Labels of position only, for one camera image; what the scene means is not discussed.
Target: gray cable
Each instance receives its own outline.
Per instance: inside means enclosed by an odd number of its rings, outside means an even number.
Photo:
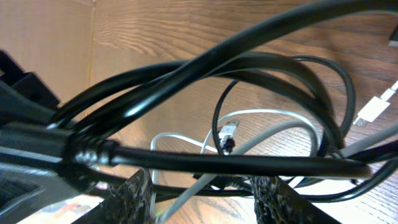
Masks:
[[[357,154],[395,134],[398,133],[398,121],[396,121],[392,126],[385,128],[376,134],[372,134],[350,146],[345,147],[341,150],[343,157],[349,157],[353,154]]]
[[[160,133],[158,135],[156,135],[152,141],[150,142],[150,150],[151,151],[156,151],[156,141],[161,139],[161,138],[165,138],[165,137],[173,137],[173,138],[179,138],[181,140],[187,141],[189,143],[192,143],[194,145],[197,145],[199,147],[203,146],[203,143],[200,141],[197,141],[195,139],[192,139],[188,136],[184,136],[182,134],[179,133]],[[211,146],[205,146],[205,149],[211,150],[213,152],[217,152],[217,149]],[[157,175],[158,175],[158,170],[154,169],[152,171],[152,183],[153,184],[157,184]],[[155,202],[156,202],[156,193],[152,194],[151,197],[151,203],[150,203],[150,216],[154,219],[155,218]]]
[[[287,121],[282,124],[278,124],[274,127],[271,127],[261,134],[258,134],[254,138],[250,139],[249,141],[245,142],[241,147],[234,150],[231,155],[242,155],[248,150],[252,149],[254,146],[258,145],[259,143],[263,142],[267,138],[284,131],[290,128],[304,128],[310,133],[311,139],[316,139],[316,133],[313,131],[313,128],[303,121]],[[312,141],[315,143],[315,149],[317,149],[317,141]],[[157,223],[166,222],[182,205],[187,202],[192,196],[198,193],[206,184],[208,184],[211,180],[213,180],[217,175],[216,174],[203,174],[189,189],[184,191],[179,198],[163,213],[161,216],[156,219]]]

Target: white cable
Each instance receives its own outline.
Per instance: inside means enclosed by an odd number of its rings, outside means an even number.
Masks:
[[[305,128],[311,134],[311,137],[314,138],[317,133],[313,131],[313,128],[304,123],[303,121],[287,121],[282,124],[278,124],[273,126],[261,134],[258,134],[254,138],[250,139],[249,141],[245,142],[241,147],[237,148],[236,150],[231,152],[231,155],[242,155],[248,150],[252,149],[254,146],[258,145],[259,143],[263,142],[265,139],[281,132],[289,128]],[[206,184],[211,182],[217,175],[216,174],[203,174],[189,189],[185,190],[179,198],[163,213],[161,216],[156,219],[157,223],[166,222],[189,198],[194,196],[198,193]]]
[[[156,151],[156,141],[161,139],[161,138],[165,138],[165,137],[173,137],[173,138],[178,138],[184,141],[187,141],[189,143],[192,143],[194,145],[197,145],[199,147],[203,147],[203,143],[197,140],[194,140],[188,136],[184,136],[182,134],[179,133],[160,133],[158,135],[156,135],[152,141],[150,142],[150,150],[151,151]],[[205,149],[213,151],[213,152],[217,152],[217,149],[211,146],[205,146]],[[157,175],[158,175],[158,170],[154,169],[152,171],[152,183],[153,184],[157,184]],[[155,218],[155,202],[156,202],[156,193],[152,194],[152,197],[150,199],[150,215],[151,217],[154,219]]]
[[[354,121],[354,125],[365,126],[373,122],[380,116],[389,106],[388,100],[396,93],[398,89],[398,81],[380,96],[374,96],[366,105],[358,112],[358,117]]]
[[[284,115],[288,115],[288,116],[297,118],[297,119],[303,121],[304,123],[306,123],[307,125],[309,125],[313,129],[313,132],[316,133],[318,146],[320,146],[320,144],[321,144],[322,137],[321,137],[321,134],[318,132],[318,129],[315,127],[315,125],[309,119],[304,117],[303,115],[294,113],[291,111],[275,110],[275,109],[240,110],[240,111],[235,111],[235,112],[232,112],[232,113],[229,113],[229,114],[223,116],[221,119],[218,120],[218,123],[221,123],[224,120],[226,120],[227,118],[230,118],[232,116],[239,115],[239,114],[248,114],[248,113],[277,113],[277,114],[284,114]],[[209,133],[207,134],[207,136],[205,138],[205,141],[203,142],[204,146],[207,146],[207,144],[209,143],[210,136],[211,136],[211,130],[209,131]],[[202,146],[202,148],[200,150],[200,154],[203,154],[203,153],[205,153],[205,148]]]

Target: wood grain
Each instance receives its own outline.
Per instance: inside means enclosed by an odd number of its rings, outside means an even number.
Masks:
[[[231,35],[308,1],[143,1],[98,0],[94,24],[94,49],[91,83],[140,66],[176,59],[190,59]],[[398,49],[388,47],[388,36],[398,18],[387,15],[355,15],[296,31],[269,42],[256,50],[282,55],[316,55],[338,62],[351,74],[358,95],[357,110],[374,95],[381,94],[396,81]],[[328,68],[308,64],[324,81],[332,97],[336,119],[345,112],[346,93],[341,79]],[[278,76],[297,84],[283,74]],[[204,140],[214,107],[229,81],[208,78],[195,82],[114,137],[131,146],[149,148],[157,134],[171,131]],[[103,105],[104,100],[93,108]],[[398,118],[398,98],[376,122],[366,128],[353,127],[346,143],[352,144],[388,126]],[[228,95],[221,114],[248,108],[279,108],[310,115],[296,103],[260,89],[240,83]],[[241,115],[236,142],[247,141],[263,129],[290,119],[274,114]],[[251,150],[250,154],[304,156],[310,141],[300,129],[277,134]],[[159,141],[165,151],[198,152],[189,143],[174,139]],[[189,186],[188,174],[163,172],[163,184]],[[351,200],[319,205],[343,223],[398,222],[398,175]],[[337,184],[327,185],[330,193]],[[160,204],[162,210],[170,202]],[[236,202],[229,198],[193,198],[170,219],[169,223],[253,223],[252,202]]]
[[[88,86],[91,0],[0,0],[0,48],[70,100]]]

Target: black wire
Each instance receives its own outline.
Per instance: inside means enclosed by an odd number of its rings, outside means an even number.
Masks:
[[[323,113],[333,116],[332,108],[326,106],[330,105],[330,99],[317,76],[306,66],[287,57],[276,54],[249,52],[215,71],[212,75],[254,69],[275,70],[299,79],[316,96],[318,103],[324,107],[325,111]],[[134,120],[134,117],[138,115],[136,113],[140,113],[140,110],[131,110],[131,105],[135,104],[136,100],[140,100],[145,91],[152,86],[160,85],[169,76],[170,74],[164,75],[157,80],[143,84],[107,103],[81,120],[75,126],[75,129],[77,131],[85,130],[85,133],[88,135],[107,138]]]
[[[337,65],[335,62],[332,62],[331,60],[327,60],[324,58],[320,57],[315,57],[315,56],[308,56],[308,55],[298,55],[298,56],[292,56],[291,57],[294,60],[298,60],[301,62],[313,62],[313,63],[318,63],[321,65],[324,65],[328,68],[331,68],[334,70],[343,80],[346,88],[346,94],[347,94],[347,104],[346,104],[346,111],[345,115],[343,118],[343,122],[341,122],[340,130],[341,134],[343,136],[346,136],[352,123],[354,120],[354,115],[355,115],[355,104],[356,104],[356,93],[354,89],[354,83],[348,74],[347,71],[345,71],[343,68],[341,68],[339,65]],[[324,147],[325,145],[328,145],[327,138],[322,138],[321,146],[317,152],[318,157],[324,157],[328,153],[327,147]],[[311,179],[311,178],[304,178],[296,187],[307,187],[309,185],[317,184],[323,180],[321,179]]]
[[[127,181],[126,178],[118,177],[114,175],[105,174],[100,171],[96,171],[90,169],[88,167],[80,167],[82,173],[84,173],[85,177],[94,180],[94,181],[102,181],[113,185],[122,185]],[[169,187],[163,185],[154,185],[155,191],[160,195],[174,195],[178,196],[186,191],[186,188],[183,187]],[[106,192],[101,191],[100,189],[94,190],[93,194],[98,194],[98,196],[105,195]],[[197,196],[212,196],[212,197],[244,197],[252,195],[251,192],[247,190],[200,190]]]
[[[342,193],[330,194],[330,195],[302,195],[304,198],[313,203],[332,203],[332,202],[343,202],[345,200],[351,200],[359,197],[371,189],[375,188],[381,182],[385,181],[391,174],[393,174],[398,168],[398,159],[384,164],[369,180],[365,180],[354,188],[347,190]]]
[[[150,169],[176,170],[210,174],[287,175],[323,177],[370,177],[370,167],[357,161],[317,157],[219,156],[176,152],[157,152],[130,147],[117,147],[111,152],[110,164],[127,164]],[[78,153],[76,161],[86,159]],[[107,164],[107,159],[96,162]]]
[[[332,62],[330,60],[320,58],[320,57],[315,57],[315,56],[307,56],[307,55],[298,55],[298,56],[291,56],[290,58],[298,61],[303,61],[303,62],[314,62],[314,63],[319,63],[321,65],[324,65],[328,68],[331,68],[334,70],[344,81],[345,87],[347,90],[347,106],[346,106],[346,113],[345,117],[343,119],[343,122],[341,123],[341,133],[345,136],[351,127],[351,123],[353,122],[354,119],[354,112],[355,112],[355,101],[356,101],[356,95],[355,95],[355,89],[353,85],[353,81],[349,74],[341,68],[339,65],[337,65],[335,62]],[[213,115],[213,120],[211,122],[211,127],[212,130],[217,127],[218,124],[218,118],[220,116],[220,109],[221,106],[226,98],[226,95],[231,91],[231,89],[235,86],[236,81],[233,81],[231,84],[228,85],[228,87],[224,90],[222,93],[220,99],[217,102],[216,109]],[[217,151],[221,149],[220,147],[220,140],[218,138],[217,132],[212,131],[213,134],[213,140],[215,142],[215,147],[217,148]],[[318,155],[320,157],[323,157],[327,153],[327,145],[328,141],[325,137],[322,139],[322,144],[320,146],[320,150],[318,151]]]
[[[179,67],[161,82],[144,88],[128,106],[96,129],[106,138],[247,50],[316,22],[362,11],[394,12],[398,11],[398,5],[396,0],[317,1],[279,14],[223,41]]]
[[[239,81],[232,81],[224,90],[223,94],[221,94],[220,99],[217,102],[216,108],[214,110],[214,115],[213,115],[213,120],[211,121],[211,133],[213,135],[213,140],[214,140],[214,144],[216,146],[217,152],[220,155],[224,155],[223,154],[223,150],[220,146],[220,139],[218,137],[218,133],[217,133],[217,124],[218,124],[218,116],[220,114],[220,110],[221,110],[221,106],[223,105],[223,102],[226,98],[226,95],[228,95],[229,91],[232,90],[232,88],[238,84]]]
[[[357,154],[349,156],[348,159],[353,159],[369,164],[395,159],[396,157],[398,157],[398,140],[359,152]]]
[[[329,140],[332,147],[343,147],[343,138],[340,130],[330,114],[325,112],[324,108],[319,105],[317,101],[296,86],[264,72],[233,72],[221,75],[220,77],[241,80],[246,83],[261,86],[296,101],[314,115],[325,128],[325,137]]]
[[[64,104],[52,117],[60,128],[91,105],[119,91],[134,87],[169,73],[187,61],[164,62],[126,71],[107,78],[83,91]]]

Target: cable plug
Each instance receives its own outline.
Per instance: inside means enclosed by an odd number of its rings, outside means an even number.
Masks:
[[[398,89],[398,81],[388,88],[380,97],[374,96],[359,112],[358,117],[354,121],[354,125],[365,127],[368,123],[373,122],[384,110],[390,106],[388,100],[394,95]]]
[[[225,151],[225,154],[229,154],[230,152],[232,152],[232,148],[235,147],[235,142],[233,138],[235,137],[235,132],[238,128],[238,124],[238,119],[228,121],[218,133],[220,146]]]

